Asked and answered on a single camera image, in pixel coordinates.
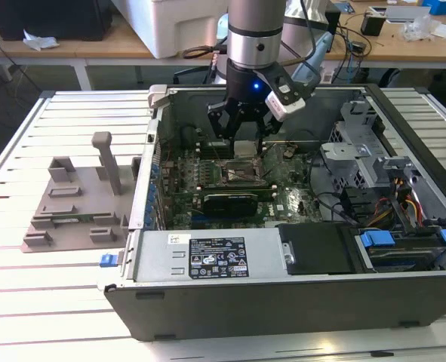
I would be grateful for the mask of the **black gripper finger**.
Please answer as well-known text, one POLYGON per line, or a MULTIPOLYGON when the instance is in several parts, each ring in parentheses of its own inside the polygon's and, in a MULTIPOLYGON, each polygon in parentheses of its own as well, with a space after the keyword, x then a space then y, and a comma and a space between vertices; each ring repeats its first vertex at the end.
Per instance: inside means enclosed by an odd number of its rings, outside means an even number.
POLYGON ((257 154, 260 155, 263 151, 263 139, 269 135, 277 134, 282 126, 282 123, 273 115, 268 123, 264 123, 263 117, 267 111, 256 110, 256 139, 257 139, 257 154))
POLYGON ((208 105, 207 114, 214 135, 227 141, 229 150, 233 150, 235 136, 242 123, 242 103, 229 98, 221 103, 208 105))

